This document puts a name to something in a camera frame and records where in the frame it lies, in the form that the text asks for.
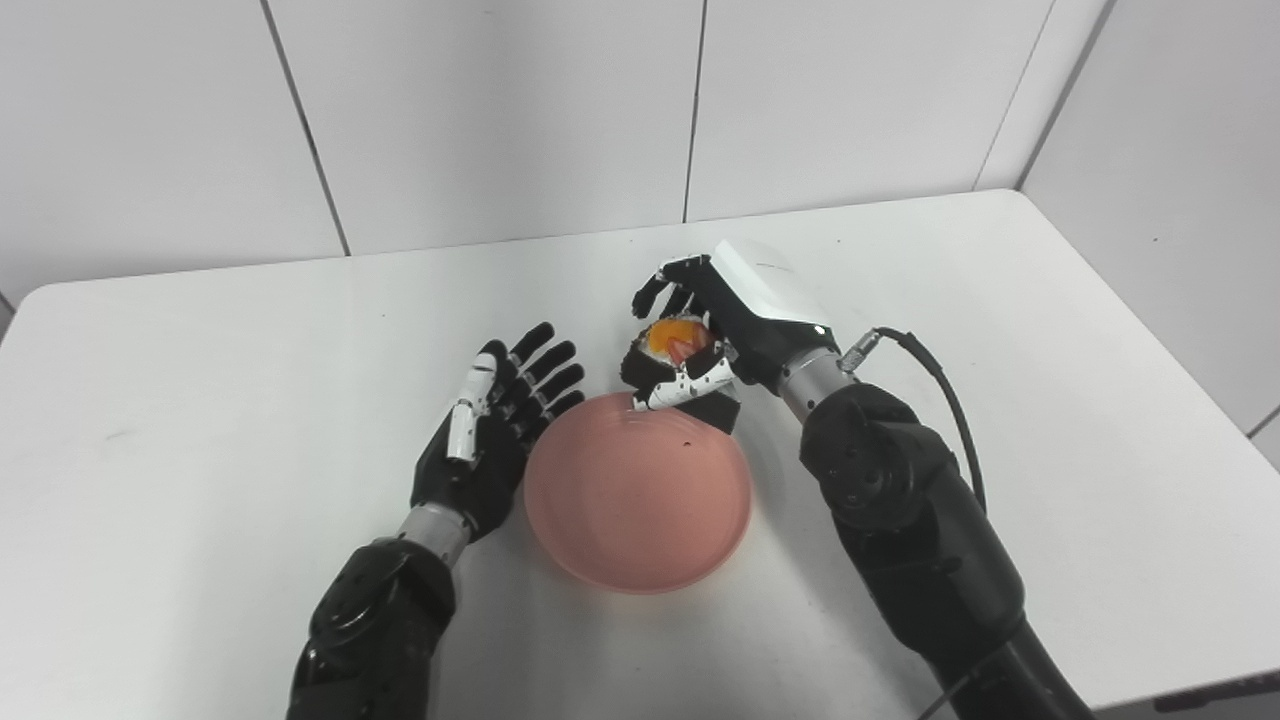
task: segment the robotic arm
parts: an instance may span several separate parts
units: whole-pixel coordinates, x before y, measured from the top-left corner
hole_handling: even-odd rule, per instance
[[[508,352],[490,341],[413,477],[394,537],[361,547],[311,616],[289,692],[289,720],[422,719],[431,655],[454,611],[451,569],[502,524],[529,450],[582,393],[582,368],[543,323]]]
[[[852,374],[890,334],[941,377],[914,336],[881,328],[841,356],[796,274],[754,243],[724,241],[712,255],[664,264],[636,293],[635,315],[648,315],[668,284],[662,314],[705,316],[719,340],[705,350],[714,363],[701,364],[763,384],[804,425],[800,461],[818,480],[841,544],[895,637],[931,665],[956,714],[1093,717],[1032,632],[1021,578],[946,443],[901,400]],[[696,397],[705,389],[690,382],[698,377],[680,368],[675,382],[640,388],[635,406]],[[723,370],[709,378],[727,382]]]

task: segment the black cable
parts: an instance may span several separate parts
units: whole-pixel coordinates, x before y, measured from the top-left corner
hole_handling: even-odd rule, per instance
[[[933,714],[937,712],[943,705],[950,702],[951,698],[955,697],[957,692],[963,691],[964,687],[968,685],[969,680],[972,679],[973,679],[973,673],[970,671],[963,675],[959,680],[951,683],[951,687],[947,688],[946,692],[940,694],[938,700],[933,701],[928,707],[925,707],[924,712],[922,712],[920,716],[916,717],[916,720],[929,720],[929,717],[933,717]]]
[[[982,469],[978,466],[978,448],[973,445],[973,434],[969,432],[969,420],[964,416],[964,409],[960,407],[960,398],[956,397],[955,388],[951,387],[951,382],[947,380],[947,375],[942,372],[942,364],[938,363],[937,357],[924,343],[919,341],[911,333],[904,333],[901,331],[895,331],[893,328],[876,328],[876,332],[899,343],[902,350],[908,351],[915,361],[924,366],[925,370],[933,375],[933,379],[938,382],[938,387],[942,388],[942,395],[947,398],[947,405],[951,407],[951,415],[955,418],[956,429],[960,430],[960,445],[964,446],[965,459],[969,461],[969,482],[973,484],[973,495],[978,498],[978,505],[982,511],[987,511],[987,491],[982,484]]]

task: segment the white table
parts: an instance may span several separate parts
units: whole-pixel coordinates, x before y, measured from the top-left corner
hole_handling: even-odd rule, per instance
[[[1280,667],[1280,478],[1020,195],[52,286],[0,346],[0,716],[280,717],[314,603],[393,530],[471,354],[541,319],[620,389],[632,291],[721,237],[836,318],[915,331],[970,415],[1028,612],[1087,702]],[[955,443],[892,346],[861,375]],[[524,511],[461,561],[460,717],[915,717],[938,692],[836,542],[781,402],[756,507],[666,596],[588,589]]]

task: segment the cable connector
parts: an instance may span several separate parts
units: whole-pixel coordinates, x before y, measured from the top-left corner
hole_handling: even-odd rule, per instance
[[[854,370],[863,364],[863,360],[867,360],[867,356],[872,354],[872,350],[876,350],[876,346],[879,343],[879,331],[867,331],[867,334],[858,338],[858,342],[849,348],[849,352],[845,352],[845,355],[836,361],[836,366],[838,366],[840,372],[846,375],[852,375]]]

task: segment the pink bowl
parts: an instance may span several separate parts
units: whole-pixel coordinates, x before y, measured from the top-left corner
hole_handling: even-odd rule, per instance
[[[572,575],[618,592],[668,592],[732,555],[751,512],[751,474],[716,428],[604,395],[538,441],[525,507],[538,541]]]

